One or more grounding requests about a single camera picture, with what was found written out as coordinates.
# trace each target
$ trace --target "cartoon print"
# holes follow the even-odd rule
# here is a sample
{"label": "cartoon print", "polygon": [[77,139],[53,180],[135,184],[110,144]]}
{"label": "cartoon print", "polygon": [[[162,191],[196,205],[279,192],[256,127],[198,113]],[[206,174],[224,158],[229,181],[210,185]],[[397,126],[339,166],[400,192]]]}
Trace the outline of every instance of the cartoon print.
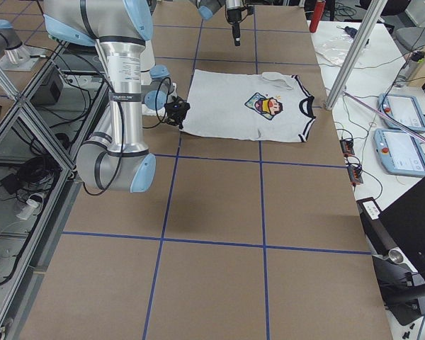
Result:
{"label": "cartoon print", "polygon": [[256,92],[246,103],[245,106],[256,111],[268,120],[272,120],[277,114],[282,112],[283,105],[277,98],[263,96]]}

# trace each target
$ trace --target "white table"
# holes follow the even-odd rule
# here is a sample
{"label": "white table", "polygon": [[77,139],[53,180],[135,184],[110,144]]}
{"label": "white table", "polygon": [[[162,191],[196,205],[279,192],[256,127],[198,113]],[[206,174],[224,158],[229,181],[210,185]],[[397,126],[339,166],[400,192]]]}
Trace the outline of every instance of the white table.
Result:
{"label": "white table", "polygon": [[[338,23],[321,21],[319,23],[316,33],[312,34],[312,41],[315,49],[322,46],[331,39],[341,36],[344,31],[337,26],[351,26],[358,28],[360,23]],[[318,63],[320,64],[322,71],[322,78],[324,85],[327,89],[330,89],[334,83],[334,80],[339,73],[339,67],[329,67],[322,64],[331,64],[331,62],[325,59],[323,56],[317,54]],[[381,65],[376,68],[358,69],[363,67],[374,67],[380,64],[390,62],[389,64]],[[381,93],[385,93],[389,86],[395,79],[398,70],[404,64],[404,58],[400,51],[397,49],[394,41],[390,37],[386,28],[382,24],[377,24],[374,28],[370,42],[363,51],[359,58],[355,69],[351,73],[350,78],[346,84],[346,90],[354,96],[379,96]],[[391,94],[409,94],[416,96],[421,109],[425,114],[425,93],[421,88],[404,87],[401,89],[393,89]],[[383,120],[379,117],[375,117],[375,114],[371,111],[363,108],[358,103],[350,98],[344,99],[348,107],[349,116],[351,120],[359,125],[362,125],[366,129],[370,129],[370,134],[365,143],[364,140],[354,140],[354,151],[356,156],[362,161],[363,170],[374,175],[382,183],[383,191],[382,195],[378,198],[378,205],[384,210],[390,203],[394,202],[403,193],[409,190],[420,178],[408,177],[408,176],[394,176],[390,175],[384,170],[380,163],[379,156],[375,151],[375,143],[373,141],[373,131],[376,128],[386,128]],[[362,98],[370,106],[377,108],[378,99],[376,97]],[[361,127],[350,122],[348,113],[346,112],[343,98],[340,98],[333,109],[334,120],[337,122],[336,127],[344,128],[351,132],[354,137],[365,137],[366,131]],[[349,134],[344,132],[344,137],[349,137]],[[378,182],[371,178],[367,174],[363,174],[363,184],[356,186],[354,195],[356,200],[366,197],[377,197],[380,192],[380,185]],[[409,331],[408,327],[402,327],[393,317],[392,313],[387,312],[392,335],[394,339],[401,339],[403,333]],[[417,337],[417,332],[420,327],[421,320],[415,322],[415,328],[411,330],[410,339]],[[425,326],[422,332],[423,340],[425,340]]]}

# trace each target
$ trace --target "black monitor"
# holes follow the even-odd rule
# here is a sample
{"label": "black monitor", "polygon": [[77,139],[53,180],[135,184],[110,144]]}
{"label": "black monitor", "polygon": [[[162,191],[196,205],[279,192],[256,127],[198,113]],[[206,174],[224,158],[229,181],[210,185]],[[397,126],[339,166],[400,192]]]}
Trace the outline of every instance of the black monitor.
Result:
{"label": "black monitor", "polygon": [[425,177],[382,211],[379,218],[425,280]]}

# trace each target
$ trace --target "blue and white control panel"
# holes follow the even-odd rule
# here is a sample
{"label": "blue and white control panel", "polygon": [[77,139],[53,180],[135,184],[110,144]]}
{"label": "blue and white control panel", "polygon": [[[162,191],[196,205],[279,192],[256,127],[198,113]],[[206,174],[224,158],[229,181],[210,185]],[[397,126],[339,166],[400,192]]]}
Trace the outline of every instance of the blue and white control panel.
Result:
{"label": "blue and white control panel", "polygon": [[[407,126],[415,132],[425,132],[425,116],[419,102],[414,96],[399,94],[381,94],[379,97],[381,112],[394,118],[397,122]],[[385,121],[389,128],[397,128],[391,122]]]}
{"label": "blue and white control panel", "polygon": [[392,175],[425,176],[420,143],[401,130],[376,129],[374,140],[382,165]]}

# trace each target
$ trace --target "white t-shirt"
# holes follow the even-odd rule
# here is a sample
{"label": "white t-shirt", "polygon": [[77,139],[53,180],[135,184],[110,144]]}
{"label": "white t-shirt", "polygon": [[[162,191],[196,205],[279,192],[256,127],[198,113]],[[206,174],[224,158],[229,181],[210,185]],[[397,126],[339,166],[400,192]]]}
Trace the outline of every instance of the white t-shirt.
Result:
{"label": "white t-shirt", "polygon": [[314,97],[299,76],[285,76],[285,82],[281,86],[258,74],[197,69],[183,131],[203,137],[305,142],[315,121]]}

